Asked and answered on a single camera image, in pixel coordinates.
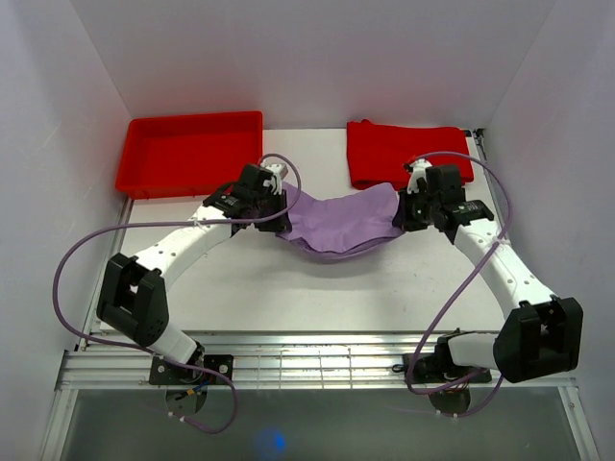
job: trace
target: purple towel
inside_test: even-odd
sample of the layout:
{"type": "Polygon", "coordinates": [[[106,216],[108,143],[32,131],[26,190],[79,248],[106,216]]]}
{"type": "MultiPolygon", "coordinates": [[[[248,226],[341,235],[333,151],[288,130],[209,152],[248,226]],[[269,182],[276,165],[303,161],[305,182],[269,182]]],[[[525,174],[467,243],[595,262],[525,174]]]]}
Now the purple towel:
{"type": "MultiPolygon", "coordinates": [[[[284,189],[292,203],[297,188],[285,183],[284,189]]],[[[328,200],[316,200],[302,191],[297,204],[288,211],[292,231],[278,237],[320,258],[360,255],[404,233],[392,224],[398,203],[389,183],[328,200]]]]}

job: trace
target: gray wall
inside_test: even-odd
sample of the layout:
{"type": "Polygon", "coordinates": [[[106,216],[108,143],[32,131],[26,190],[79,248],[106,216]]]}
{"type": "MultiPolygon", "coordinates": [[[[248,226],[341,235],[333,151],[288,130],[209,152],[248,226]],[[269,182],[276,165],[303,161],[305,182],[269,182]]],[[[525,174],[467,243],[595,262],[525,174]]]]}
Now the gray wall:
{"type": "Polygon", "coordinates": [[[132,116],[483,127],[554,0],[72,0],[132,116]]]}
{"type": "Polygon", "coordinates": [[[511,238],[532,270],[585,310],[580,397],[615,457],[615,9],[558,0],[488,126],[488,159],[516,206],[511,238]]]}
{"type": "MultiPolygon", "coordinates": [[[[68,0],[0,2],[0,458],[36,459],[64,348],[51,280],[79,237],[112,223],[129,121],[68,0]]],[[[82,326],[109,241],[77,254],[61,299],[82,326]]]]}

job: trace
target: purple cable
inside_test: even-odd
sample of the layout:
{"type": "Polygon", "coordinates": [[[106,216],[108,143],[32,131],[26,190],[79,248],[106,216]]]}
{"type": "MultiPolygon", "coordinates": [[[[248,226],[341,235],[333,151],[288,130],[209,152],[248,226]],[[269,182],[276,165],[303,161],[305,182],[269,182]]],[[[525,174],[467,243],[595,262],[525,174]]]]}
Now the purple cable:
{"type": "MultiPolygon", "coordinates": [[[[276,219],[282,215],[284,215],[285,213],[287,213],[291,208],[293,208],[295,206],[295,204],[297,203],[297,201],[299,200],[300,197],[300,192],[301,192],[301,176],[299,175],[299,171],[297,170],[297,167],[293,164],[292,161],[290,161],[288,158],[286,158],[285,156],[282,156],[280,154],[267,154],[266,156],[263,156],[261,160],[265,160],[266,158],[279,158],[280,160],[286,162],[286,164],[290,167],[290,169],[292,170],[293,174],[295,175],[295,178],[297,179],[297,190],[299,191],[299,193],[297,193],[297,195],[295,196],[295,199],[293,200],[293,202],[287,206],[285,209],[283,209],[282,211],[279,211],[275,214],[272,214],[271,216],[266,216],[264,218],[255,218],[255,219],[210,219],[210,220],[203,220],[203,221],[199,221],[199,224],[201,224],[202,226],[207,226],[207,225],[213,225],[213,224],[258,224],[258,223],[265,223],[267,221],[271,221],[272,219],[276,219]]],[[[143,352],[147,352],[147,353],[151,353],[153,354],[154,352],[147,349],[147,348],[142,348],[141,346],[138,346],[136,344],[130,344],[130,343],[123,343],[121,341],[111,341],[109,339],[103,339],[103,338],[99,338],[96,336],[93,336],[91,334],[86,334],[83,333],[82,331],[79,331],[78,329],[74,328],[72,325],[70,325],[68,323],[68,321],[66,320],[66,318],[63,316],[62,314],[62,310],[60,308],[60,296],[59,296],[59,292],[60,292],[60,277],[62,275],[62,270],[64,269],[64,266],[66,265],[66,262],[68,261],[68,259],[82,246],[84,245],[86,242],[88,242],[89,240],[91,240],[92,238],[95,238],[99,235],[103,235],[104,233],[108,233],[108,232],[113,232],[113,231],[121,231],[124,229],[139,229],[139,228],[177,228],[177,227],[190,227],[190,226],[194,226],[195,222],[194,221],[169,221],[169,222],[152,222],[152,223],[132,223],[132,224],[118,224],[115,226],[109,226],[107,228],[102,228],[100,230],[96,230],[88,235],[86,235],[85,237],[83,237],[81,240],[79,240],[77,243],[75,243],[72,247],[70,247],[70,249],[68,249],[68,251],[66,252],[66,254],[61,258],[60,263],[58,264],[58,268],[56,269],[56,274],[54,275],[54,281],[53,281],[53,285],[52,285],[52,303],[54,306],[54,312],[56,313],[56,317],[58,317],[58,320],[60,321],[61,325],[66,328],[68,331],[70,331],[71,333],[75,334],[76,336],[79,336],[80,338],[83,338],[87,341],[92,341],[94,343],[100,343],[100,344],[105,344],[107,346],[120,346],[123,348],[130,348],[130,349],[135,349],[137,351],[143,351],[143,352]]],[[[170,363],[171,365],[175,365],[178,367],[182,367],[188,370],[194,370],[197,372],[201,372],[201,373],[207,373],[208,375],[213,375],[213,376],[217,376],[220,379],[222,379],[226,384],[229,385],[229,387],[231,388],[231,391],[233,392],[233,413],[231,414],[231,417],[229,418],[229,420],[224,423],[221,427],[216,428],[216,429],[211,429],[207,426],[201,425],[200,423],[197,423],[195,421],[190,420],[189,418],[184,418],[184,421],[188,422],[191,425],[194,425],[195,427],[199,428],[200,430],[206,432],[207,434],[218,434],[222,431],[224,431],[225,429],[227,429],[234,421],[236,415],[237,415],[237,410],[238,410],[238,406],[239,406],[239,402],[238,402],[238,398],[237,398],[237,390],[235,389],[233,382],[228,379],[226,376],[214,371],[214,370],[210,370],[209,368],[201,368],[201,367],[196,367],[193,365],[186,365],[184,363],[179,363],[176,362],[175,360],[171,360],[169,358],[164,357],[164,360],[167,363],[170,363]]]]}
{"type": "MultiPolygon", "coordinates": [[[[497,240],[493,243],[493,245],[487,251],[487,253],[480,259],[479,263],[476,265],[476,267],[470,273],[470,275],[459,285],[459,287],[455,290],[453,295],[451,295],[451,297],[444,303],[444,305],[442,306],[440,311],[437,313],[437,315],[435,316],[435,318],[433,319],[431,324],[425,330],[425,333],[423,333],[423,336],[421,337],[421,340],[419,341],[419,343],[416,346],[416,350],[414,351],[414,354],[412,355],[412,358],[410,360],[410,365],[409,365],[407,373],[406,373],[406,384],[407,384],[407,388],[410,390],[410,392],[412,394],[416,394],[416,395],[420,395],[420,396],[428,395],[428,394],[431,394],[431,393],[434,393],[434,392],[445,391],[447,389],[452,388],[453,386],[456,386],[458,384],[462,384],[462,383],[470,380],[472,377],[477,376],[478,374],[480,374],[480,370],[477,370],[477,371],[474,371],[473,373],[471,373],[471,374],[469,374],[467,376],[461,377],[460,379],[456,379],[454,381],[451,381],[451,382],[448,382],[448,383],[443,384],[441,386],[430,388],[430,389],[414,389],[412,387],[412,372],[414,371],[414,367],[416,365],[416,362],[419,359],[419,354],[421,353],[421,350],[423,349],[423,347],[427,343],[427,341],[430,338],[430,336],[433,334],[433,331],[435,330],[437,325],[440,323],[440,321],[442,320],[444,315],[449,311],[449,309],[451,308],[453,303],[457,300],[459,295],[463,292],[463,290],[465,290],[468,287],[468,285],[472,282],[472,280],[474,280],[476,278],[476,276],[480,273],[480,271],[482,270],[484,265],[487,263],[487,260],[489,259],[489,257],[491,257],[491,255],[496,252],[496,250],[500,246],[500,241],[499,240],[501,238],[503,238],[507,234],[508,229],[510,228],[510,222],[511,222],[511,219],[512,219],[512,206],[511,206],[510,196],[508,195],[508,192],[504,188],[504,185],[502,184],[502,182],[500,181],[498,176],[483,161],[480,161],[480,160],[478,160],[476,158],[469,157],[469,156],[467,156],[465,154],[461,154],[459,152],[450,152],[450,151],[431,152],[429,154],[424,154],[422,156],[417,157],[414,161],[416,161],[416,160],[418,160],[420,158],[430,158],[430,157],[442,156],[442,155],[455,156],[455,157],[461,157],[461,158],[464,158],[464,159],[469,159],[470,161],[473,161],[474,163],[477,163],[478,165],[480,165],[487,173],[489,173],[491,178],[493,178],[493,180],[498,184],[498,186],[502,190],[502,193],[504,194],[504,199],[506,201],[507,213],[506,213],[506,217],[504,218],[504,223],[502,225],[502,229],[500,230],[500,233],[498,233],[497,240]]],[[[479,405],[475,406],[474,408],[472,408],[472,409],[470,409],[470,410],[468,410],[468,411],[466,411],[464,413],[460,413],[457,416],[458,417],[466,417],[466,416],[470,416],[470,415],[473,415],[473,414],[481,411],[482,408],[484,408],[495,397],[496,393],[498,392],[498,389],[500,389],[500,386],[502,385],[503,380],[504,380],[504,377],[500,376],[500,379],[498,380],[498,382],[494,386],[493,390],[491,391],[489,396],[484,401],[482,401],[479,405]]]]}

